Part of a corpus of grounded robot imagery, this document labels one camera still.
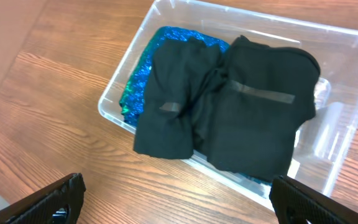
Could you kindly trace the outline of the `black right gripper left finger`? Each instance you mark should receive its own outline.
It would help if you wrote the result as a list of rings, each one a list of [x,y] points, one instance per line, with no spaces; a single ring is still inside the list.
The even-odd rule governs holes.
[[[85,192],[82,174],[69,174],[0,210],[0,224],[76,224]]]

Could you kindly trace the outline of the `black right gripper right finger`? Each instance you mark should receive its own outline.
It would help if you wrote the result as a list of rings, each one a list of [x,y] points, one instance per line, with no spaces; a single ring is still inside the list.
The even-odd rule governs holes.
[[[288,176],[272,182],[269,199],[279,224],[358,224],[358,213]]]

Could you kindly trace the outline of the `black garment large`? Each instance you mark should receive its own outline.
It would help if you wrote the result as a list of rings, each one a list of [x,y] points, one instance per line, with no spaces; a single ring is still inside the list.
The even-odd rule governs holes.
[[[219,73],[223,85],[200,100],[195,114],[196,149],[218,170],[264,182],[287,174],[296,131],[316,114],[317,60],[240,36]]]

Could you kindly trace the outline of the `blue sparkly garment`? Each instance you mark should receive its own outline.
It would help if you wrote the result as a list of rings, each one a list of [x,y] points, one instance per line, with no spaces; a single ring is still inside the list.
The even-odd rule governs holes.
[[[139,115],[143,112],[144,91],[152,68],[154,52],[167,40],[187,41],[190,38],[203,41],[208,47],[218,45],[222,52],[229,48],[229,44],[219,38],[202,34],[196,30],[181,27],[163,26],[149,40],[140,59],[131,73],[126,87],[121,95],[119,106],[124,122],[136,127]]]

